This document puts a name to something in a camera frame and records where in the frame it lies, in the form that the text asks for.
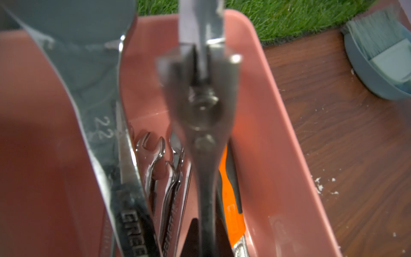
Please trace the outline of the small silver wrench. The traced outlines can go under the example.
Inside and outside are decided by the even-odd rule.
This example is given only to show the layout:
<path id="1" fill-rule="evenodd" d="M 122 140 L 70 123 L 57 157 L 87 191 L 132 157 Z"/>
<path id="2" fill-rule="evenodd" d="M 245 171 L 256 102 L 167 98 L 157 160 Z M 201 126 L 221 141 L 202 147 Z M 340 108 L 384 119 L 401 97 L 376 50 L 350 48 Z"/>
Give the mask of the small silver wrench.
<path id="1" fill-rule="evenodd" d="M 151 197 L 152 191 L 152 176 L 156 163 L 163 158 L 165 154 L 165 139 L 160 137 L 153 150 L 147 148 L 148 140 L 151 132 L 143 134 L 136 143 L 136 156 L 139 162 L 140 178 L 143 190 L 149 200 L 152 211 L 154 212 L 155 203 L 154 198 Z"/>

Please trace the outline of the large silver combination wrench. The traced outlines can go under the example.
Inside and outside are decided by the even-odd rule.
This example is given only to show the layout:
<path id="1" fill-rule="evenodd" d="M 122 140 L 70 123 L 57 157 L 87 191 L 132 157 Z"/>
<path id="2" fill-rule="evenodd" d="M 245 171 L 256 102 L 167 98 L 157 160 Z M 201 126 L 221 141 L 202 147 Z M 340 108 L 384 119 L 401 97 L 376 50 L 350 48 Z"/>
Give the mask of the large silver combination wrench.
<path id="1" fill-rule="evenodd" d="M 136 1 L 2 1 L 51 64 L 74 108 L 121 255 L 159 257 L 120 93 Z"/>

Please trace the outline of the pink plastic storage box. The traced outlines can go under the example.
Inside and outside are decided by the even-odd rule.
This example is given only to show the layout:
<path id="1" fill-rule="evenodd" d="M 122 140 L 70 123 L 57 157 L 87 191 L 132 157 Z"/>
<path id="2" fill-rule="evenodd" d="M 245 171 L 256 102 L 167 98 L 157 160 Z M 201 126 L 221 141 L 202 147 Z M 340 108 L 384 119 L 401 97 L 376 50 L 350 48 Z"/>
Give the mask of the pink plastic storage box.
<path id="1" fill-rule="evenodd" d="M 178 43 L 177 15 L 139 17 L 121 87 L 136 137 L 169 134 L 155 61 Z M 242 54 L 232 146 L 253 257 L 338 257 L 340 250 L 256 31 L 225 13 Z M 1 256 L 98 257 L 106 210 L 74 110 L 23 30 L 1 33 Z"/>

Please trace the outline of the medium silver wrench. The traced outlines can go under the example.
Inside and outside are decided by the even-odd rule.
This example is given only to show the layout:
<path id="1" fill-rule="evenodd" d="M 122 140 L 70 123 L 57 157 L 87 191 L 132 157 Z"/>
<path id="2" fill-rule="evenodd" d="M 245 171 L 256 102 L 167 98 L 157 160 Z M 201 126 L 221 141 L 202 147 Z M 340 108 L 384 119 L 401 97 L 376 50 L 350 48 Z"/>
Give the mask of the medium silver wrench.
<path id="1" fill-rule="evenodd" d="M 179 183 L 179 173 L 174 168 L 174 165 L 170 161 L 165 162 L 165 171 L 166 171 L 166 186 L 164 189 L 164 197 L 162 198 L 162 209 L 161 209 L 161 221 L 160 221 L 160 230 L 159 238 L 161 240 L 161 249 L 164 257 L 167 256 L 167 231 L 170 215 L 172 213 L 171 208 L 174 202 L 175 189 Z"/>

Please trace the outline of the silver wrench in box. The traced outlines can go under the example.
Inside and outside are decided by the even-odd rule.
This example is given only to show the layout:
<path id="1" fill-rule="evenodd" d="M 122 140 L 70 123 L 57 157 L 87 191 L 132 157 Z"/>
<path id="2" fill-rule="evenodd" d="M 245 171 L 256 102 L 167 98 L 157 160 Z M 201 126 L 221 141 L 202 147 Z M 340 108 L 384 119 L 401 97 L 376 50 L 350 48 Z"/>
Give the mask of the silver wrench in box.
<path id="1" fill-rule="evenodd" d="M 173 131 L 170 134 L 169 143 L 173 151 L 173 164 L 174 170 L 177 172 L 177 181 L 173 188 L 172 205 L 163 242 L 163 255 L 176 257 L 191 181 L 192 164 L 178 136 Z"/>

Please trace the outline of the silver pliers wrench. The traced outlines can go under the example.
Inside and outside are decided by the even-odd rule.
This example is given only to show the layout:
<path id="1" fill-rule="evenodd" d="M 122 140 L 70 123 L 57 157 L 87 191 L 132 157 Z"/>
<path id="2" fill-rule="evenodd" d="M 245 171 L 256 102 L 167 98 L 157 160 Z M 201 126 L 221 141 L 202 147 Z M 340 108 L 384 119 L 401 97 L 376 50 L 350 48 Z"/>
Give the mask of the silver pliers wrench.
<path id="1" fill-rule="evenodd" d="M 219 255 L 218 168 L 233 129 L 243 56 L 226 45 L 223 1 L 179 1 L 178 45 L 156 68 L 169 116 L 197 180 L 199 256 Z"/>

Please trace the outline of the orange black adjustable wrench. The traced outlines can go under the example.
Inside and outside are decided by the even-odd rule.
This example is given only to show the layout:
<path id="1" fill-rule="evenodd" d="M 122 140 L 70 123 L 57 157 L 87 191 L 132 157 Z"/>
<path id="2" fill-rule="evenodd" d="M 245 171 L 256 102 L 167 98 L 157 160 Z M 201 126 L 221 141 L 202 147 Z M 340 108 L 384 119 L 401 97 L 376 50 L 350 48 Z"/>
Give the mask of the orange black adjustable wrench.
<path id="1" fill-rule="evenodd" d="M 248 257 L 244 220 L 235 160 L 230 144 L 224 149 L 217 179 L 217 214 L 224 222 L 235 257 Z"/>

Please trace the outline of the green artificial grass mat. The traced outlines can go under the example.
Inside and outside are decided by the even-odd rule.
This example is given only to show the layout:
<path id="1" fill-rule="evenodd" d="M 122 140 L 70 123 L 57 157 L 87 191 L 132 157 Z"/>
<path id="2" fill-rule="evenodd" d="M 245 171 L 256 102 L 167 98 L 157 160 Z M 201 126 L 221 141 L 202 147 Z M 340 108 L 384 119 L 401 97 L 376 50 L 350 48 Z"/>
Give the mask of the green artificial grass mat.
<path id="1" fill-rule="evenodd" d="M 140 16 L 180 14 L 184 28 L 207 39 L 228 36 L 223 12 L 245 15 L 263 44 L 283 43 L 340 26 L 364 13 L 375 1 L 137 1 Z"/>

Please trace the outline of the teal dustpan with brush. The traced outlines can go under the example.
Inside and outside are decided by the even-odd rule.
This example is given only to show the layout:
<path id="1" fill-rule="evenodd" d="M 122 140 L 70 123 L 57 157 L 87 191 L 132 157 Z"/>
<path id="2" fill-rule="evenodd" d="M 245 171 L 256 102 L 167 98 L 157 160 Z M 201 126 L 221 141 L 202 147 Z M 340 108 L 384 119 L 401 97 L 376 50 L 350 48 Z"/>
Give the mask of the teal dustpan with brush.
<path id="1" fill-rule="evenodd" d="M 411 32 L 389 5 L 349 20 L 341 29 L 345 51 L 363 84 L 382 99 L 411 97 Z"/>

